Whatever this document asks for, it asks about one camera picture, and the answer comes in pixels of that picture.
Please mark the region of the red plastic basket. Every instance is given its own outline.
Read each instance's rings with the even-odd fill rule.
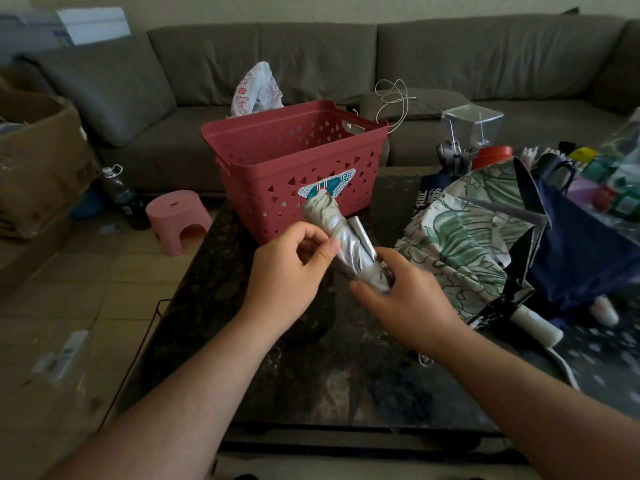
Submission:
[[[349,124],[364,131],[353,134]],[[340,211],[348,215],[368,206],[387,126],[331,101],[313,101],[214,121],[201,130],[234,210],[265,244],[302,220],[299,188],[345,170],[356,172],[337,197]]]

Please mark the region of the gray sofa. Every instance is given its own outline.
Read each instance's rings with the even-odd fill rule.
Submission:
[[[222,194],[199,128],[229,115],[260,60],[284,104],[356,104],[382,78],[456,91],[504,112],[496,143],[514,147],[597,145],[640,105],[640,20],[613,16],[165,27],[20,63],[36,87],[74,101],[100,159],[122,164],[138,190]],[[436,164],[437,119],[407,118],[383,160]]]

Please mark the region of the forearm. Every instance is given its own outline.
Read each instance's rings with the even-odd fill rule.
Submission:
[[[456,332],[435,357],[545,478],[631,478],[638,423],[557,381],[480,334]]]
[[[237,316],[48,478],[203,478],[277,338],[260,322],[267,321]]]

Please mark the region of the table top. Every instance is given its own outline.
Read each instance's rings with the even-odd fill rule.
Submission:
[[[420,176],[434,170],[380,170],[371,205],[358,213],[374,245],[393,247],[411,218]],[[119,396],[117,413],[162,382],[233,318],[242,304],[256,247],[226,203]],[[623,314],[614,330],[585,317],[565,330],[556,351],[585,393],[640,418],[640,317],[637,308],[623,309]],[[549,355],[510,322],[482,333],[564,380]],[[349,293],[348,280],[333,270],[306,313],[265,357],[234,422],[498,432],[443,368],[421,366],[415,353],[387,336]]]

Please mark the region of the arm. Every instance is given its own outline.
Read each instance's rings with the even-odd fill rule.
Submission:
[[[258,249],[238,315],[47,478],[203,478],[262,359],[307,309],[338,249],[306,223]]]
[[[388,296],[351,290],[404,345],[432,357],[549,479],[635,478],[640,425],[557,381],[469,329],[432,274],[377,249],[396,275]]]

